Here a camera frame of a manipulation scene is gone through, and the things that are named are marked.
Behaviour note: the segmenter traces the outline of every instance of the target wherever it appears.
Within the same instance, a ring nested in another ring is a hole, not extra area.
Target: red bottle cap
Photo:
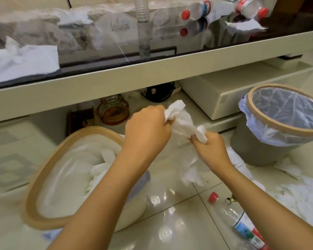
[[[179,34],[181,35],[181,37],[185,37],[188,35],[188,29],[187,28],[182,28],[180,31],[179,31]]]
[[[188,20],[190,17],[190,10],[184,10],[181,14],[181,18],[183,20]]]
[[[211,202],[211,203],[214,203],[215,201],[217,201],[217,199],[218,199],[218,194],[216,193],[216,192],[212,192],[212,194],[210,195],[210,197],[209,197],[209,201]]]
[[[268,8],[261,8],[258,12],[257,12],[257,17],[259,19],[261,18],[265,18],[269,13],[269,9]]]

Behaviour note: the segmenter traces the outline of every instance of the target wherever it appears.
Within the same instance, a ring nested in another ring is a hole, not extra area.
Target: tiled floor
[[[313,51],[307,53],[304,60],[313,64]],[[313,94],[313,76],[305,88]],[[229,146],[232,133],[233,130],[222,133],[226,146]],[[306,175],[313,177],[313,142],[292,152],[291,158],[303,167]],[[271,192],[276,192],[276,186],[281,184],[298,182],[272,167],[248,168],[254,178]],[[238,250],[244,239],[221,220],[208,202],[213,191],[222,196],[230,195],[229,189],[217,176],[212,172],[203,173],[204,187],[196,184],[186,186],[167,158],[151,165],[150,173],[151,186],[145,213],[136,223],[115,233],[109,249]],[[39,231],[22,224],[17,207],[2,207],[0,250],[43,250],[47,245]]]

